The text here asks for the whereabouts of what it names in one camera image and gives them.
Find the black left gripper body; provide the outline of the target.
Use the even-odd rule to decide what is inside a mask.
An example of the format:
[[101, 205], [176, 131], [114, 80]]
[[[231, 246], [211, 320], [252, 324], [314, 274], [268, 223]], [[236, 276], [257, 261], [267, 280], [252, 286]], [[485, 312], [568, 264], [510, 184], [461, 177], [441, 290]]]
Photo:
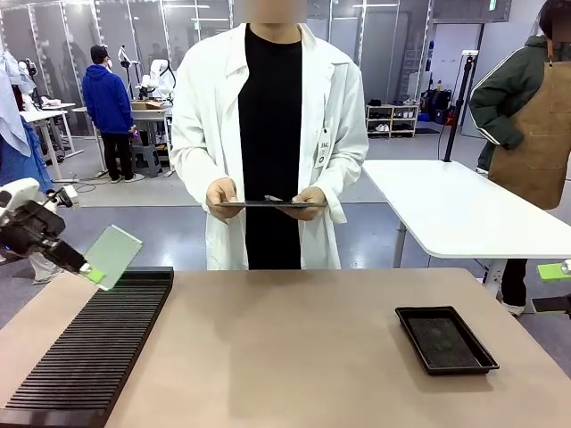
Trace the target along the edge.
[[1, 220], [1, 247], [21, 257], [39, 253], [53, 263], [60, 263], [53, 247], [64, 229], [61, 217], [41, 203], [27, 201], [15, 211], [5, 212]]

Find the person's left hand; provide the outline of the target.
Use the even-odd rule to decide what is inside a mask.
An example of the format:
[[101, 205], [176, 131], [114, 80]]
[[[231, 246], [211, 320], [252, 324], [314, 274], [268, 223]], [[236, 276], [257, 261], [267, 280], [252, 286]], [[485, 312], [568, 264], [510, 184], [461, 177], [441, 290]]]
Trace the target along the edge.
[[293, 203], [309, 204], [305, 208], [282, 208], [282, 211], [291, 218], [299, 221], [312, 221], [325, 211], [327, 198], [318, 187], [308, 187], [292, 199]]

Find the person's right hand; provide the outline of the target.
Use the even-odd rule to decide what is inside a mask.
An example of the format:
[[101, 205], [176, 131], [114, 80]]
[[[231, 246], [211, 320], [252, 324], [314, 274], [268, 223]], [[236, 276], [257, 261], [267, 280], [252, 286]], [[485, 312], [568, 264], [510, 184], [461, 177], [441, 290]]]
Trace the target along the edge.
[[237, 203], [236, 185], [229, 177], [210, 184], [206, 193], [206, 203], [210, 213], [222, 222], [234, 218], [243, 209], [242, 206], [226, 206], [226, 203]]

